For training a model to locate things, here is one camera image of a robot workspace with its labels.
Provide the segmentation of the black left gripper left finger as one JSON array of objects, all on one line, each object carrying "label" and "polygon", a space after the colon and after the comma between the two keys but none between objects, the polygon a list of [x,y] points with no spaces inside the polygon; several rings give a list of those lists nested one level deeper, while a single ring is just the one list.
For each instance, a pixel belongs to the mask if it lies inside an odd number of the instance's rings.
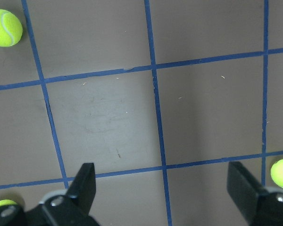
[{"label": "black left gripper left finger", "polygon": [[94,164],[84,163],[67,190],[49,193],[35,208],[0,207],[0,226],[98,226],[89,214],[95,194]]}]

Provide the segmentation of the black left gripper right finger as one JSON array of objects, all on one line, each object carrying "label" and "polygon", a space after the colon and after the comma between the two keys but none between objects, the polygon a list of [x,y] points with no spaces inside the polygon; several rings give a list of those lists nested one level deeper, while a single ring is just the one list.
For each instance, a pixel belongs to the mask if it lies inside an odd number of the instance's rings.
[{"label": "black left gripper right finger", "polygon": [[262,185],[239,161],[228,164],[227,192],[249,226],[283,226],[283,189]]}]

